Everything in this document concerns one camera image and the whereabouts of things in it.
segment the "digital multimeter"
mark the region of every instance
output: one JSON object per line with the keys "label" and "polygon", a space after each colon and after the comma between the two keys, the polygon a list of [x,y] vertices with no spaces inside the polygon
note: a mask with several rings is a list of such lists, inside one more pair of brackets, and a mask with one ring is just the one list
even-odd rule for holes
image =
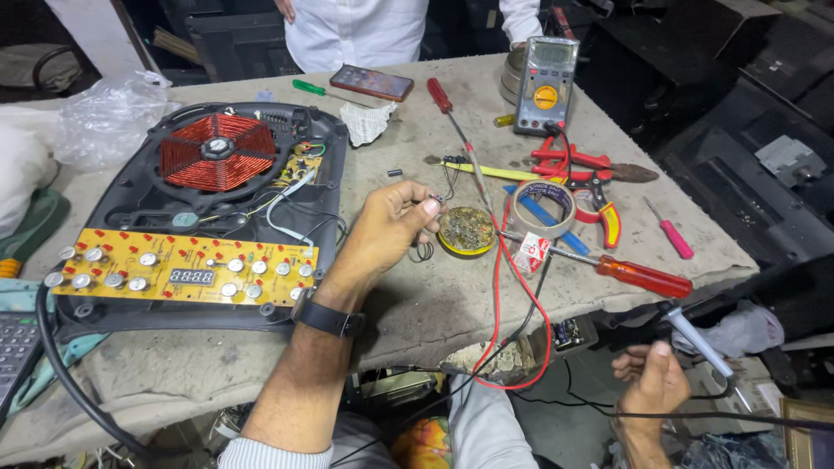
{"label": "digital multimeter", "polygon": [[513,130],[547,135],[546,122],[567,118],[570,87],[576,70],[579,41],[537,36],[527,39],[525,71],[521,78]]}

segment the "wristwatch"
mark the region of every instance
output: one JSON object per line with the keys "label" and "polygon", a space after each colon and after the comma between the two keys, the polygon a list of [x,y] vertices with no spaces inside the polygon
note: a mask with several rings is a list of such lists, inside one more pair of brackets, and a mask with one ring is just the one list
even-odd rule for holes
{"label": "wristwatch", "polygon": [[346,315],[341,311],[318,305],[312,301],[314,294],[314,286],[301,290],[290,316],[293,321],[338,337],[356,337],[362,333],[365,322],[363,313]]}

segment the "yellow control circuit board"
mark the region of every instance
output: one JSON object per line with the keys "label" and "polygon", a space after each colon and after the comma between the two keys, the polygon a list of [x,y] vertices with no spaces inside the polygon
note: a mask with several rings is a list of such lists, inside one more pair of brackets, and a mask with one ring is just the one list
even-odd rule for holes
{"label": "yellow control circuit board", "polygon": [[60,255],[56,295],[292,306],[319,248],[86,228]]}

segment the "pink screwdriver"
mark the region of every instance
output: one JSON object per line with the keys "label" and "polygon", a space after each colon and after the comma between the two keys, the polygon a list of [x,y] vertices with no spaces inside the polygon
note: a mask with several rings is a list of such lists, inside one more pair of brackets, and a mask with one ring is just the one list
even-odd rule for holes
{"label": "pink screwdriver", "polygon": [[661,217],[661,214],[657,213],[655,206],[652,205],[646,197],[644,197],[643,199],[646,199],[646,203],[649,205],[651,211],[655,212],[655,216],[661,222],[661,229],[663,229],[663,231],[666,232],[666,238],[669,238],[669,241],[671,241],[672,245],[675,246],[675,249],[678,251],[678,254],[681,255],[681,258],[692,259],[692,256],[695,255],[695,253],[683,239],[683,236],[681,236],[681,234],[678,233],[677,229],[675,229],[675,226],[672,224],[672,222],[670,222],[668,219],[663,219],[663,217]]}

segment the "white shirt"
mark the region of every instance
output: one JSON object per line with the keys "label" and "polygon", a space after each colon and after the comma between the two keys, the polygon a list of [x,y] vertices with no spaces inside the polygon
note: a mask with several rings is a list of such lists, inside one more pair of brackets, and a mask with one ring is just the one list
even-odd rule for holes
{"label": "white shirt", "polygon": [[[500,0],[511,44],[541,36],[540,0]],[[429,0],[294,0],[287,48],[306,73],[416,62]]]}

